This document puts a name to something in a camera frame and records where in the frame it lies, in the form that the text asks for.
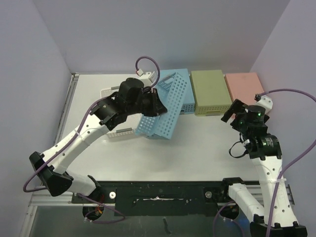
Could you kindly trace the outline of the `large blue perforated basket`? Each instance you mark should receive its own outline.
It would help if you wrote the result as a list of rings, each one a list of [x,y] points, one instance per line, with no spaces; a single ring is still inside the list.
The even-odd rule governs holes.
[[[160,71],[160,80],[162,78],[167,77],[168,75],[171,75],[173,73],[179,73],[185,80],[186,82],[189,83],[189,88],[187,89],[184,103],[181,109],[180,114],[186,115],[186,114],[193,114],[195,110],[195,99],[193,95],[193,89],[190,81],[190,74],[188,69],[170,69],[170,70],[161,70]]]

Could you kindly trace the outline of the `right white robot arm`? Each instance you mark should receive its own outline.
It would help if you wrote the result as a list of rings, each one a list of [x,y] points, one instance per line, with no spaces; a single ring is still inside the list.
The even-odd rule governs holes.
[[[250,193],[240,178],[227,178],[220,197],[234,201],[250,222],[253,237],[306,237],[305,226],[294,215],[281,174],[282,152],[279,140],[268,132],[266,108],[261,102],[247,105],[236,99],[221,120],[231,117],[231,127],[239,133],[239,141],[256,168],[263,203]]]

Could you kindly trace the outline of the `pink perforated basket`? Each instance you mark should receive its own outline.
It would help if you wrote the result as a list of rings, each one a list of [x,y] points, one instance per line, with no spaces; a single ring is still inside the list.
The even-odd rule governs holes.
[[[239,99],[247,105],[256,102],[255,95],[264,92],[256,73],[230,73],[224,76],[232,101]]]

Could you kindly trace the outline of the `yellow-green perforated basket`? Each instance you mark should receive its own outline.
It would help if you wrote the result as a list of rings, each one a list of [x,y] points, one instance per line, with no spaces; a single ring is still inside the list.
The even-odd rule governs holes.
[[[190,81],[195,99],[196,116],[222,115],[232,104],[221,70],[191,71]]]

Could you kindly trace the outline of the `white perforated basket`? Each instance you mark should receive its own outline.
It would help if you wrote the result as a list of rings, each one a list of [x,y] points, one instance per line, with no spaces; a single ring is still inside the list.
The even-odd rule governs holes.
[[[119,86],[104,88],[100,91],[101,98],[108,97],[114,92],[118,92]],[[135,138],[136,128],[140,120],[140,115],[131,115],[127,117],[124,123],[117,125],[112,131],[108,132],[106,136],[112,140],[123,140]]]

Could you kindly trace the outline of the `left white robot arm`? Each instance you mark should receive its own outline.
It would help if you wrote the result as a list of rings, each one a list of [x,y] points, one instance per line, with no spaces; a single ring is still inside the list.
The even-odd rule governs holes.
[[[101,191],[96,180],[90,176],[71,173],[70,164],[94,141],[126,122],[127,117],[142,114],[158,117],[167,112],[156,88],[145,86],[136,78],[127,78],[117,92],[95,101],[85,112],[78,127],[55,146],[43,153],[33,152],[30,163],[35,176],[53,196],[64,192],[80,193],[90,203],[99,200]]]

